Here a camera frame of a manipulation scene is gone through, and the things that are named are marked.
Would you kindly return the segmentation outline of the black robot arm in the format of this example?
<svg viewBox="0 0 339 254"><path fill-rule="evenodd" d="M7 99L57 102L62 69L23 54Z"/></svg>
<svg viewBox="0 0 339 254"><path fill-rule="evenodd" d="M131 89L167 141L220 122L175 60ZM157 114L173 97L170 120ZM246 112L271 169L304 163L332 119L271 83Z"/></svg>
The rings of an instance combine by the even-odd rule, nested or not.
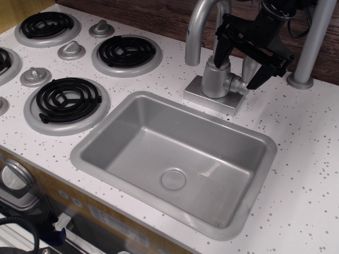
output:
<svg viewBox="0 0 339 254"><path fill-rule="evenodd" d="M311 23L309 7L317 1L262 1L261 10L254 20L246 20L224 14L223 23L217 29L217 47L214 64L221 67L234 49L261 64L249 81L247 88L258 89L272 76L282 77L296 56L281 41L280 30L285 23L303 10L307 22Z"/></svg>

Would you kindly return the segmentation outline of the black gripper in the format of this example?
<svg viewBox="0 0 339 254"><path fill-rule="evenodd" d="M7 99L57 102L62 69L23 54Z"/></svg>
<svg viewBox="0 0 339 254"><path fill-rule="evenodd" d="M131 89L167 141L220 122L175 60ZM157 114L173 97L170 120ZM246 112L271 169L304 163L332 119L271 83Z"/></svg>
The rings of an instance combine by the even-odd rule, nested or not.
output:
<svg viewBox="0 0 339 254"><path fill-rule="evenodd" d="M223 15L223 23L217 28L217 47L214 64L220 68L236 48L262 66L246 86L258 89L272 76L282 77L296 56L280 39L285 20L261 10L254 20L246 20L231 14Z"/></svg>

